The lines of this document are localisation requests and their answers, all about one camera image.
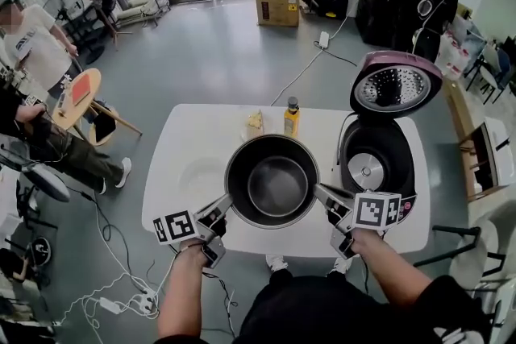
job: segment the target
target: rice cooker lid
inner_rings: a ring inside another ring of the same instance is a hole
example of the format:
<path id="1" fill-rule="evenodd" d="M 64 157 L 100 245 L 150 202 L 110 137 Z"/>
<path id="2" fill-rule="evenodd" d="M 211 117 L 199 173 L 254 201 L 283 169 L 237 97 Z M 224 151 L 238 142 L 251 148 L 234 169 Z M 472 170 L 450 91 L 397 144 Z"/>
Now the rice cooker lid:
<path id="1" fill-rule="evenodd" d="M 399 118 L 426 105 L 439 92 L 443 77 L 429 60 L 404 52 L 368 53 L 350 96 L 361 115 Z"/>

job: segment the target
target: white t-shirt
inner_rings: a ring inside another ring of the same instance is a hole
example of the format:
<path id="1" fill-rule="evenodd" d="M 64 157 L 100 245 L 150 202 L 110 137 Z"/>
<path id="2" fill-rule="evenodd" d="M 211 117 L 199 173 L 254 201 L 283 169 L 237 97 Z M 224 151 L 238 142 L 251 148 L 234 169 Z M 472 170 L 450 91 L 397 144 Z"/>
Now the white t-shirt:
<path id="1" fill-rule="evenodd" d="M 16 62 L 31 54 L 25 69 L 45 90 L 50 90 L 70 68 L 72 59 L 63 45 L 49 32 L 55 19 L 39 5 L 22 10 L 23 21 L 15 33 L 4 38 L 8 56 Z"/>

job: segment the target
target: bottle cap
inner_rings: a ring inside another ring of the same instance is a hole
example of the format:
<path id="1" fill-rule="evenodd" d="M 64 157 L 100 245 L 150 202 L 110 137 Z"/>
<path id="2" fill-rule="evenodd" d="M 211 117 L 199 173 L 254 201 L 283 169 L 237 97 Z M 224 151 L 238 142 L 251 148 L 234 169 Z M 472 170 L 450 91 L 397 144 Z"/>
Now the bottle cap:
<path id="1" fill-rule="evenodd" d="M 290 109 L 298 108 L 298 99 L 295 96 L 289 97 L 289 108 Z"/>

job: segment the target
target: shoe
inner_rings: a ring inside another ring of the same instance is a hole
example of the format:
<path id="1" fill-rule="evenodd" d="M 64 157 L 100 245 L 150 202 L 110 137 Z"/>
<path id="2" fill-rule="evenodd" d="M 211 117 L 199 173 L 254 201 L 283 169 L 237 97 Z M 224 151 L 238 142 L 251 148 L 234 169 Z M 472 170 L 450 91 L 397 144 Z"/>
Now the shoe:
<path id="1" fill-rule="evenodd" d="M 122 160 L 122 166 L 123 166 L 123 175 L 120 182 L 118 182 L 115 187 L 116 188 L 122 188 L 126 184 L 127 175 L 131 173 L 132 163 L 129 158 L 124 158 Z"/>
<path id="2" fill-rule="evenodd" d="M 353 258 L 344 259 L 342 257 L 338 257 L 333 264 L 333 268 L 329 272 L 331 274 L 333 271 L 340 272 L 341 274 L 346 274 L 349 267 L 352 265 Z"/>
<path id="3" fill-rule="evenodd" d="M 268 267 L 272 272 L 286 269 L 289 265 L 283 260 L 283 255 L 269 255 L 265 256 Z"/>
<path id="4" fill-rule="evenodd" d="M 98 195 L 103 195 L 106 192 L 106 180 L 102 180 L 102 191 Z"/>

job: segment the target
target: white table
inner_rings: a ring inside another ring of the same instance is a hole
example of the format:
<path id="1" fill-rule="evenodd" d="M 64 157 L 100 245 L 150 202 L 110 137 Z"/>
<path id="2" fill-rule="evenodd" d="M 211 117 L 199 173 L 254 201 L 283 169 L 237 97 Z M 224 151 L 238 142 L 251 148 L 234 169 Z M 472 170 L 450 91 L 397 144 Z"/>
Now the white table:
<path id="1" fill-rule="evenodd" d="M 145 185 L 142 225 L 153 231 L 152 219 L 180 210 L 197 211 L 224 194 L 224 172 L 243 143 L 249 114 L 261 110 L 265 133 L 283 132 L 285 108 L 271 106 L 178 105 L 161 131 Z M 349 112 L 301 108 L 298 138 L 314 155 L 321 182 L 332 184 L 340 127 Z M 397 123 L 410 145 L 418 199 L 409 216 L 389 231 L 386 241 L 396 251 L 425 247 L 430 224 L 427 162 L 414 122 Z M 332 226 L 323 205 L 316 201 L 299 222 L 280 230 L 256 228 L 227 213 L 224 245 L 228 250 L 301 257 L 335 257 L 330 246 Z"/>

